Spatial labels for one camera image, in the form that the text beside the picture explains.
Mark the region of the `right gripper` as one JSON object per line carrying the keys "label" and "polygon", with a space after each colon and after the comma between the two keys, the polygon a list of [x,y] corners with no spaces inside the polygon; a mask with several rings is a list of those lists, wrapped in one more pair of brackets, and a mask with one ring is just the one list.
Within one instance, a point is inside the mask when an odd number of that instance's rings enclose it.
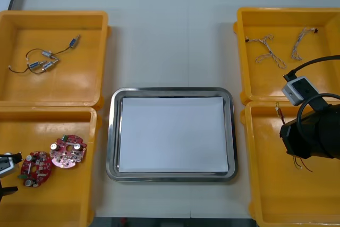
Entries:
{"label": "right gripper", "polygon": [[305,140],[299,133],[296,120],[290,121],[282,125],[279,136],[281,137],[286,152],[289,155],[299,158],[326,157],[325,151],[321,148],[318,140],[318,122],[319,117],[314,113],[302,115],[301,123],[305,136],[310,140]]}

